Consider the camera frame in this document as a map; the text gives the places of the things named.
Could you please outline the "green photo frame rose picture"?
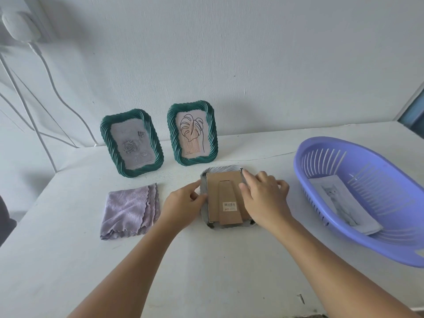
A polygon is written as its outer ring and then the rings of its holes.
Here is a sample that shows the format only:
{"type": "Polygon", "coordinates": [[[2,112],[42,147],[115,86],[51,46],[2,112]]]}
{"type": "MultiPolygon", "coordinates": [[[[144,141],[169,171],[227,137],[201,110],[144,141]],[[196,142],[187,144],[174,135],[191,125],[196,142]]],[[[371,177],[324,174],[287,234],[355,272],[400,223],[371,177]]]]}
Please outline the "green photo frame rose picture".
{"type": "Polygon", "coordinates": [[[164,155],[150,115],[135,108],[103,117],[100,132],[118,173],[135,178],[158,170],[164,155]]]}

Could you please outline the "person's right forearm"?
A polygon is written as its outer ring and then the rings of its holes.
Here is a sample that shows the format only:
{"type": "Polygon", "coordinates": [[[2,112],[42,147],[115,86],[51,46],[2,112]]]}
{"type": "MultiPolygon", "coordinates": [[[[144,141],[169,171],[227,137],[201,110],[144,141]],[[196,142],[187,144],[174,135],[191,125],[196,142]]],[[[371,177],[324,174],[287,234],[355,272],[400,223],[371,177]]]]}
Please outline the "person's right forearm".
{"type": "Polygon", "coordinates": [[[261,226],[292,256],[329,318],[420,318],[337,256],[297,220],[276,217],[261,226]]]}

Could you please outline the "green photo frame leaf drawing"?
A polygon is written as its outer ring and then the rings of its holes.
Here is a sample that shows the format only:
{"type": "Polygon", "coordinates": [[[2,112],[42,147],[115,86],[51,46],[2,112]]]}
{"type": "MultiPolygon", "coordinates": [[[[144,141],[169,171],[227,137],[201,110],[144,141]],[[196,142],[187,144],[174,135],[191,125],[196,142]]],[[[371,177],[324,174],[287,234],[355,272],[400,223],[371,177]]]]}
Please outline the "green photo frame leaf drawing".
{"type": "Polygon", "coordinates": [[[174,103],[167,124],[175,160],[183,166],[206,164],[218,155],[213,107],[204,100],[174,103]]]}

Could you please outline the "purple microfibre cloth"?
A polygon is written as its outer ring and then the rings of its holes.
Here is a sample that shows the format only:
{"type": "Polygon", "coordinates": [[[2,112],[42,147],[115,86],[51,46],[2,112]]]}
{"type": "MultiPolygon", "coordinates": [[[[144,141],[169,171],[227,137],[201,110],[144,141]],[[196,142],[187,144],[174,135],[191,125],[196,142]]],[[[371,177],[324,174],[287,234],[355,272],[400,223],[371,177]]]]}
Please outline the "purple microfibre cloth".
{"type": "Polygon", "coordinates": [[[161,215],[156,183],[109,192],[100,226],[101,240],[146,234],[161,215]]]}

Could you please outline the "person's right hand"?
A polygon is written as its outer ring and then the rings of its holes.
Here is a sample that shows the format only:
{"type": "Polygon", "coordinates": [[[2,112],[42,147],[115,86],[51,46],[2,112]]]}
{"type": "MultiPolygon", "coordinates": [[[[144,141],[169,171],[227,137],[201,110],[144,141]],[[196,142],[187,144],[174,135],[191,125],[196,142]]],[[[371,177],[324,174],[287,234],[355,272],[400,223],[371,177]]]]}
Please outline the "person's right hand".
{"type": "Polygon", "coordinates": [[[257,175],[242,169],[242,175],[255,200],[254,209],[246,209],[251,218],[264,229],[273,232],[294,221],[287,203],[289,185],[284,180],[260,171],[257,175]]]}

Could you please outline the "person's left forearm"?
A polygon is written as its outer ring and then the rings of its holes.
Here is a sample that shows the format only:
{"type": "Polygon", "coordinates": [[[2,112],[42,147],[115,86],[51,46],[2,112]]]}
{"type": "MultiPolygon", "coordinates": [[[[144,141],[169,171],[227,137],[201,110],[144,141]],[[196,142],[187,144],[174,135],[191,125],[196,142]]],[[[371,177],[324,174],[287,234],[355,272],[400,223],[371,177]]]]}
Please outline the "person's left forearm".
{"type": "Polygon", "coordinates": [[[140,318],[167,249],[187,225],[161,218],[67,318],[140,318]]]}

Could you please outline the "white wall plug adapter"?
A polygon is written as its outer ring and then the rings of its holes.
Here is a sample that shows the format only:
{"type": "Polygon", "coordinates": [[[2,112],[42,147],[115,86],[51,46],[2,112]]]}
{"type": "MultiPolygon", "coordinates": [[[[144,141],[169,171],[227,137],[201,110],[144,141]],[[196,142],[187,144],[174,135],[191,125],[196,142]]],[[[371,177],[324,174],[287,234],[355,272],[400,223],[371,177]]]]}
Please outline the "white wall plug adapter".
{"type": "Polygon", "coordinates": [[[1,18],[6,30],[16,41],[29,44],[42,39],[40,29],[27,13],[5,10],[1,18]]]}

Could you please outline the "cat picture print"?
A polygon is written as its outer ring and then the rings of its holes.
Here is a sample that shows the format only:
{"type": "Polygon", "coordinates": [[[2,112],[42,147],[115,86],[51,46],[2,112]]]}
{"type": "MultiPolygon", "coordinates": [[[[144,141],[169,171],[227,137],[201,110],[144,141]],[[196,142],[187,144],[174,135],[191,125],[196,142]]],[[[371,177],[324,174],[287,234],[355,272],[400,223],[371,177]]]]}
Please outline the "cat picture print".
{"type": "Polygon", "coordinates": [[[372,235],[383,229],[353,197],[337,175],[311,178],[310,183],[333,213],[356,231],[372,235]]]}

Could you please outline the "person's left hand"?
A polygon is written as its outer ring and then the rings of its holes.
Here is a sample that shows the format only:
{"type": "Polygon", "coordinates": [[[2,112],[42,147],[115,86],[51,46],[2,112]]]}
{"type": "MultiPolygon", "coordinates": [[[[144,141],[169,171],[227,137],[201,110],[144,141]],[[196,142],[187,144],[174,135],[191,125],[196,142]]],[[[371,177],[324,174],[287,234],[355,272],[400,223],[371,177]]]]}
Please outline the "person's left hand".
{"type": "Polygon", "coordinates": [[[203,204],[193,203],[190,194],[196,193],[200,184],[201,180],[197,180],[168,195],[155,224],[162,232],[176,236],[199,215],[203,204]]]}

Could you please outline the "grey photo frame cardboard back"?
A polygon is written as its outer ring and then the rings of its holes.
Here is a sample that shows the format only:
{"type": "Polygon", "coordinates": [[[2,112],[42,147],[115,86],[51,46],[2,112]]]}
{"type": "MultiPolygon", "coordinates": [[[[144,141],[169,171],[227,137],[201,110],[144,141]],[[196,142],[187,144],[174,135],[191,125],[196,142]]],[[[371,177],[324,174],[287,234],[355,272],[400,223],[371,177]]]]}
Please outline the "grey photo frame cardboard back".
{"type": "Polygon", "coordinates": [[[201,207],[201,216],[210,229],[256,225],[240,191],[239,184],[246,182],[240,166],[210,167],[202,172],[200,179],[200,192],[208,196],[201,207]]]}

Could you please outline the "purple plastic slotted basket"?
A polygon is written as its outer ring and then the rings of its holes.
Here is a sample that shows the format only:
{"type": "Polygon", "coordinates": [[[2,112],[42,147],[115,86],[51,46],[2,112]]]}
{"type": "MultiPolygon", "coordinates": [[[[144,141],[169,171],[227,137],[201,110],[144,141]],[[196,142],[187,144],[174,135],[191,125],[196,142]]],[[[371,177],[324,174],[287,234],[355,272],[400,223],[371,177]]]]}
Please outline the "purple plastic slotted basket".
{"type": "Polygon", "coordinates": [[[424,187],[382,155],[362,145],[319,136],[304,140],[294,161],[303,192],[333,232],[391,260],[424,268],[424,187]],[[343,222],[310,183],[337,175],[383,229],[362,234],[343,222]]]}

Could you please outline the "dark object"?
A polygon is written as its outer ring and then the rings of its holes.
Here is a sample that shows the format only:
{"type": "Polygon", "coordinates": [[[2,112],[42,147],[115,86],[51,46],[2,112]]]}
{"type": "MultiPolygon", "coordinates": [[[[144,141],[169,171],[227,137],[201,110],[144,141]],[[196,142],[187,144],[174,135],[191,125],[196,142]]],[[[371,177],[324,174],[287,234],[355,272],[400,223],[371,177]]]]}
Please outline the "dark object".
{"type": "Polygon", "coordinates": [[[17,221],[10,217],[8,208],[0,196],[0,247],[17,226],[17,221]]]}

